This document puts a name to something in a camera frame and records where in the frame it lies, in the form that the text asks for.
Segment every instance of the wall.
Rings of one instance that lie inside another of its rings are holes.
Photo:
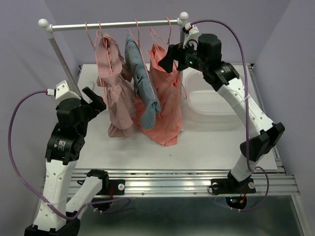
[[[267,114],[286,127],[279,141],[315,231],[315,1],[292,0],[262,50],[254,73]]]
[[[289,0],[45,0],[58,24],[84,24],[101,22],[124,22],[137,20],[159,20],[164,17],[176,19],[182,11],[187,11],[190,20],[212,18],[231,25],[243,42],[246,62],[254,62],[266,44],[277,22],[284,13]],[[222,40],[223,59],[241,62],[235,39],[224,27],[203,23],[198,25],[201,32],[212,32]],[[168,27],[155,27],[165,38]],[[136,28],[131,29],[137,36]],[[108,29],[121,51],[125,49],[126,29]],[[140,30],[143,53],[152,47],[149,28]],[[95,56],[85,30],[63,32],[75,59],[80,63],[95,63]],[[179,42],[179,27],[173,26],[171,43]]]
[[[54,88],[66,79],[62,67],[38,26],[40,18],[53,22],[43,0],[3,0],[0,8],[0,235],[24,235],[32,223],[38,198],[16,177],[7,151],[9,120],[18,101],[40,89]],[[72,72],[77,74],[73,59],[61,34],[57,35]],[[21,174],[37,190],[45,173],[45,149],[56,123],[52,97],[36,95],[25,102],[13,125],[13,155]]]

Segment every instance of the hanging clothes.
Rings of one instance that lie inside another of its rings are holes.
[[[161,102],[162,111],[157,115],[156,123],[150,130],[141,127],[138,116],[136,116],[134,122],[144,134],[155,142],[164,146],[171,146],[177,144],[178,134],[183,125],[183,115],[180,106],[181,77],[175,63],[173,64],[173,71],[169,74],[158,65],[158,62],[164,58],[166,52],[162,46],[155,43],[155,40],[152,50],[148,51],[150,57],[150,75],[153,79],[154,87],[157,89],[157,97]],[[145,110],[141,100],[136,98],[134,105],[140,111],[139,114],[141,115]]]
[[[152,129],[156,122],[156,115],[161,112],[161,105],[152,78],[144,63],[139,43],[136,43],[130,31],[126,38],[125,58],[133,77],[134,92],[145,107],[141,115],[140,110],[135,107],[136,117],[140,119],[143,128]]]
[[[104,89],[103,96],[111,121],[108,136],[129,137],[133,133],[132,117],[135,112],[134,93],[128,82],[131,81],[131,74],[117,42],[110,35],[102,34],[98,48],[94,47],[94,51],[98,70],[97,85]]]

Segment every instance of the purple cable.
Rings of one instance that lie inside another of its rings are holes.
[[[237,44],[238,44],[238,46],[240,48],[240,51],[241,51],[242,64],[243,64],[243,70],[244,70],[244,76],[245,76],[245,98],[247,98],[248,97],[248,78],[247,78],[247,72],[246,72],[244,51],[243,51],[243,47],[241,45],[240,39],[237,37],[237,35],[234,32],[234,30],[230,26],[228,26],[226,23],[224,23],[222,21],[205,19],[205,20],[199,20],[199,21],[192,22],[191,25],[195,25],[195,24],[203,23],[203,22],[213,22],[213,23],[218,23],[220,25],[223,25],[224,27],[226,27],[234,35],[234,37],[235,37],[235,39],[237,41]],[[246,125],[245,125],[245,128],[246,128],[246,162],[247,162],[247,168],[250,170],[250,172],[253,173],[255,170],[253,170],[251,168],[251,165],[250,165],[250,123],[249,123],[250,113],[249,113],[248,99],[245,99],[245,110],[246,110]],[[261,169],[263,171],[263,173],[266,175],[266,179],[267,179],[266,194],[265,194],[264,198],[262,199],[262,201],[259,204],[257,204],[254,207],[251,207],[249,209],[242,210],[242,211],[250,211],[252,209],[257,208],[260,204],[262,204],[265,201],[265,199],[266,199],[266,197],[268,195],[268,192],[269,192],[269,178],[268,178],[268,175],[267,175],[266,171],[263,168],[261,168],[260,166],[256,166],[255,169]]]
[[[47,91],[46,90],[41,90],[41,91],[36,91],[36,92],[33,92],[29,95],[27,95],[26,97],[22,98],[21,101],[19,101],[19,103],[16,105],[14,111],[13,111],[13,114],[12,114],[12,117],[11,117],[11,120],[10,120],[10,125],[9,125],[9,132],[8,132],[8,149],[9,149],[9,156],[10,156],[10,161],[11,161],[11,164],[13,166],[13,169],[17,175],[17,177],[20,179],[20,181],[30,190],[32,191],[36,196],[38,196],[43,202],[45,203],[50,203],[42,194],[40,194],[39,192],[36,191],[36,189],[34,189],[29,183],[27,183],[25,181],[25,179],[21,176],[16,164],[15,164],[15,161],[14,161],[14,158],[13,158],[13,154],[12,154],[12,145],[11,145],[11,136],[12,136],[12,126],[13,126],[13,122],[14,122],[14,118],[15,118],[15,115],[20,107],[20,105],[26,100],[28,99],[29,97],[35,95],[35,94],[39,94],[39,93],[45,93],[47,94]],[[125,208],[126,206],[129,205],[131,199],[130,198],[121,198],[121,199],[115,199],[115,200],[109,200],[109,201],[103,201],[103,202],[95,202],[95,203],[88,203],[87,205],[88,206],[91,206],[91,205],[97,205],[97,204],[105,204],[105,203],[113,203],[113,202],[119,202],[119,201],[125,201],[127,200],[127,203],[125,205],[123,205],[121,208],[117,209],[117,210],[113,210],[113,211],[109,211],[109,212],[104,212],[104,213],[115,213],[115,212],[118,212],[120,210],[122,210],[123,208]],[[75,214],[75,216],[73,217],[68,217],[66,215],[63,215],[60,211],[58,211],[53,205],[48,205],[48,207],[54,212],[56,213],[58,216],[60,216],[61,218],[63,219],[66,219],[66,220],[74,220],[78,217],[78,215],[80,214],[80,212],[83,210],[83,208],[85,207],[86,205],[83,205],[81,206],[81,208],[78,210],[78,212]]]

